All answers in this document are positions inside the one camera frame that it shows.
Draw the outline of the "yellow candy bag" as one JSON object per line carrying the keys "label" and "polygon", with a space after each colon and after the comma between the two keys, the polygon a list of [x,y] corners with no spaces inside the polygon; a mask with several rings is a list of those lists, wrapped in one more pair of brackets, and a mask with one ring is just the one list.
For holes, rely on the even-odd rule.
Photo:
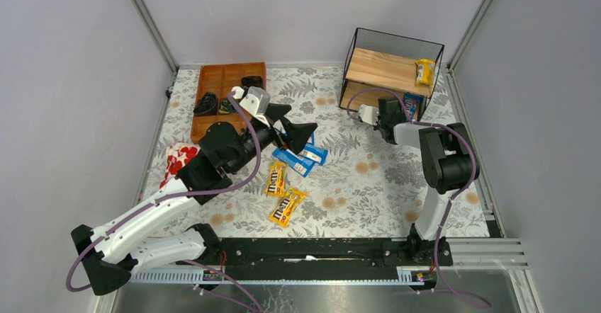
{"label": "yellow candy bag", "polygon": [[416,86],[432,86],[434,84],[435,61],[430,59],[419,59],[415,61]]}

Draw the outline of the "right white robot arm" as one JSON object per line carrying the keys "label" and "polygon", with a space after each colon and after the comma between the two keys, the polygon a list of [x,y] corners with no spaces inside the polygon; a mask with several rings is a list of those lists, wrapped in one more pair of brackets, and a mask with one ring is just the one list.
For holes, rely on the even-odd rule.
{"label": "right white robot arm", "polygon": [[398,99],[378,100],[376,129],[385,141],[419,149],[428,185],[426,200],[407,237],[405,252],[413,258],[442,250],[446,221],[454,199],[479,177],[480,167],[462,123],[419,125],[411,122]]}

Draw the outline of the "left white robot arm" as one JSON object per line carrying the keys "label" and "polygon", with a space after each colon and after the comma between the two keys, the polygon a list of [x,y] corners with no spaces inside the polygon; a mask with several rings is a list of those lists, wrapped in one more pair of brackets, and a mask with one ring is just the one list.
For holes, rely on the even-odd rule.
{"label": "left white robot arm", "polygon": [[219,240],[209,224],[197,224],[173,238],[153,240],[150,235],[217,195],[249,183],[270,144],[299,153],[318,124],[292,123],[286,118],[290,110],[274,103],[257,114],[243,110],[247,128],[242,131],[228,122],[213,123],[199,141],[199,153],[156,193],[103,225],[75,227],[71,238],[78,256],[67,274],[67,289],[107,295],[140,271],[214,254]]}

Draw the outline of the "blue m&m candy bag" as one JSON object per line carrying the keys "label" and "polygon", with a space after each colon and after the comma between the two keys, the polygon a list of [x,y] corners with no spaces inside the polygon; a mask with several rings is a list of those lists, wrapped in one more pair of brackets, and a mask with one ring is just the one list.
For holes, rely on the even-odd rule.
{"label": "blue m&m candy bag", "polygon": [[404,94],[403,103],[407,108],[409,119],[419,120],[423,101],[423,96],[418,96],[411,93]]}

